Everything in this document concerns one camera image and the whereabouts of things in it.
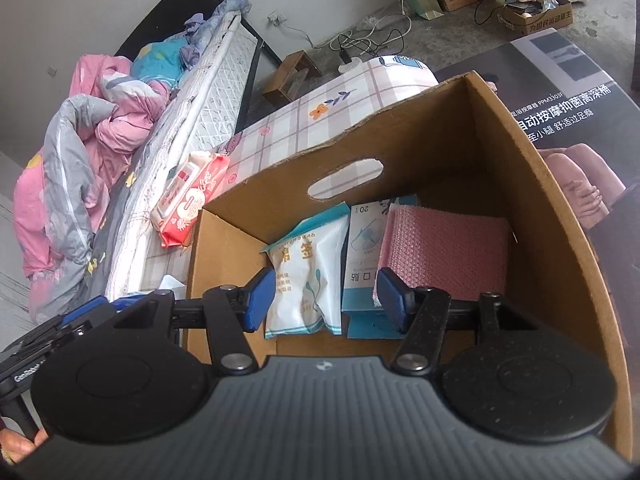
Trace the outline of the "person left hand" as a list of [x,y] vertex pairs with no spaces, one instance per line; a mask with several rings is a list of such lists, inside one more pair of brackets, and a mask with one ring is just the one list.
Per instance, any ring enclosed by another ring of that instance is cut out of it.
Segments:
[[39,445],[42,445],[49,435],[47,431],[40,428],[32,440],[24,437],[19,432],[9,429],[4,422],[1,422],[0,445],[1,456],[4,461],[10,465],[14,465],[31,452],[34,452]]

